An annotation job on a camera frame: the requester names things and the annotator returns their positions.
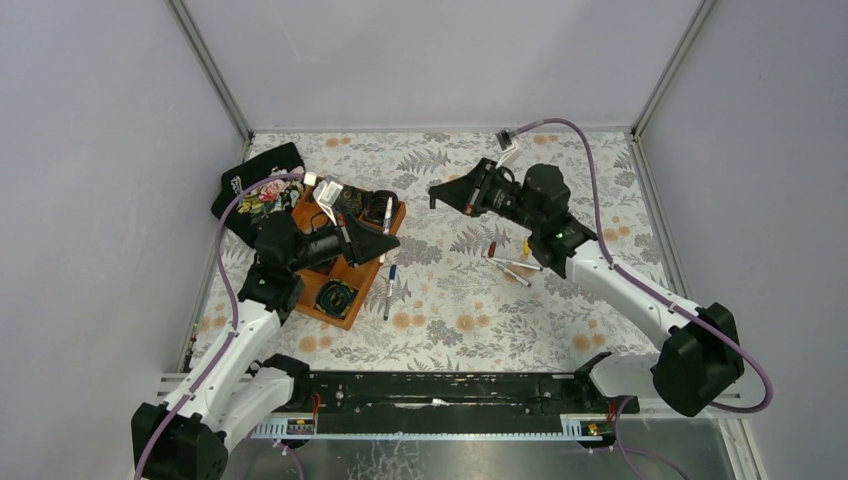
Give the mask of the white marker blue end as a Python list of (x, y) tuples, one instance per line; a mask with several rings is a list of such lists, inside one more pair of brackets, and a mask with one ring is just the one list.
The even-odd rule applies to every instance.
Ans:
[(388, 319), (389, 319), (389, 313), (390, 313), (390, 307), (391, 307), (391, 298), (392, 298), (392, 295), (393, 295), (394, 283), (395, 282), (394, 282), (393, 279), (390, 279), (387, 282), (386, 296), (385, 296), (385, 301), (384, 301), (384, 304), (383, 304), (383, 320), (384, 321), (388, 321)]

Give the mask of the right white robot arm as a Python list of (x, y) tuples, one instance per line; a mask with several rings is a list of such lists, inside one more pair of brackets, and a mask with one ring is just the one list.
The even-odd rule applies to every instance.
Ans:
[(430, 202), (479, 217), (494, 213), (530, 231), (538, 263), (607, 302), (636, 325), (659, 351), (651, 367), (659, 397), (693, 417), (744, 372), (733, 314), (700, 306), (628, 268), (569, 210), (571, 192), (558, 167), (536, 164), (523, 182), (482, 159), (466, 175), (431, 186)]

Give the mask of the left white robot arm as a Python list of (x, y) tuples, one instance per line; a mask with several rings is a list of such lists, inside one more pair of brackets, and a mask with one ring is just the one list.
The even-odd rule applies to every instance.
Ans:
[(307, 396), (306, 364), (276, 356), (241, 386), (259, 350), (282, 327), (305, 289), (300, 271), (343, 256), (368, 263), (399, 239), (345, 214), (310, 233), (282, 212), (260, 223), (255, 260), (233, 314), (200, 363), (158, 405), (131, 419), (136, 479), (219, 479), (232, 450), (274, 409)]

